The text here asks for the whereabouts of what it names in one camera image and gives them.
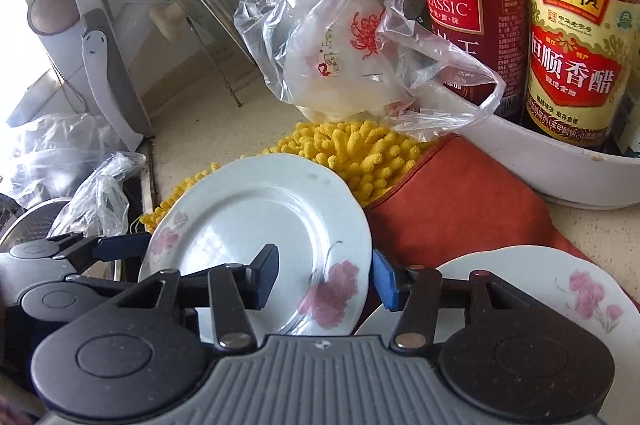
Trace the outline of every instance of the white plate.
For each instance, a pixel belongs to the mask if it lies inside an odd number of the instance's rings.
[[[165,268],[188,275],[248,264],[266,243],[278,247],[280,271],[267,306],[250,312],[258,341],[301,319],[296,334],[349,335],[367,296],[369,225],[344,181],[300,156],[244,158],[198,182],[156,228],[140,279]],[[313,271],[324,274],[320,288],[310,287]],[[210,342],[209,311],[198,313]]]
[[[616,365],[613,386],[599,416],[609,425],[640,423],[640,313],[609,274],[591,262],[545,246],[470,253],[438,268],[444,277],[462,280],[476,269],[503,278],[599,338]],[[440,313],[436,342],[464,327],[462,310]],[[380,335],[387,344],[400,315],[380,306],[356,335]]]

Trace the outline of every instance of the yellow microfiber mitt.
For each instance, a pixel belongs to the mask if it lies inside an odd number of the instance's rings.
[[[299,122],[294,132],[261,154],[298,154],[329,167],[347,183],[355,198],[365,207],[396,185],[435,143],[420,144],[413,138],[379,126],[373,120],[338,124]],[[219,168],[217,163],[212,163],[210,170],[185,178],[156,210],[140,217],[146,230],[156,230],[184,192]]]

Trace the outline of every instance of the plastic bag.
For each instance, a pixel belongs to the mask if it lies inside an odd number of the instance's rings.
[[[129,221],[129,200],[122,191],[124,180],[139,171],[145,157],[135,152],[116,152],[79,187],[73,199],[56,217],[48,237],[80,231],[91,235],[124,235]]]
[[[234,21],[271,91],[310,120],[385,116],[394,129],[428,140],[491,115],[504,81],[408,20],[411,5],[412,0],[241,0]],[[447,99],[456,95],[444,83],[494,83],[495,89],[476,107]]]
[[[7,128],[0,148],[0,193],[24,208],[71,197],[124,144],[102,116],[45,115]]]

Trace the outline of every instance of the floral plate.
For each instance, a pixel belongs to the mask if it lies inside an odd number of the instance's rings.
[[[640,423],[640,313],[616,281],[595,264],[545,246],[511,246],[470,253],[438,267],[444,277],[468,279],[488,270],[599,338],[611,352],[616,374],[599,416],[609,425]],[[400,312],[378,307],[356,335],[380,335],[388,343]],[[436,342],[465,325],[464,310],[438,313]]]
[[[300,156],[244,158],[198,182],[156,228],[139,279],[248,264],[267,243],[278,247],[280,268],[267,305],[249,312],[258,340],[349,335],[369,286],[369,225],[344,181]],[[210,312],[198,315],[210,342]]]

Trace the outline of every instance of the red cloth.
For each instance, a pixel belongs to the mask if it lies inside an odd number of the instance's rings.
[[[454,134],[365,213],[374,247],[403,265],[435,268],[468,253],[513,245],[550,246],[590,261],[556,230],[533,190]],[[380,304],[375,289],[369,293],[363,318]]]

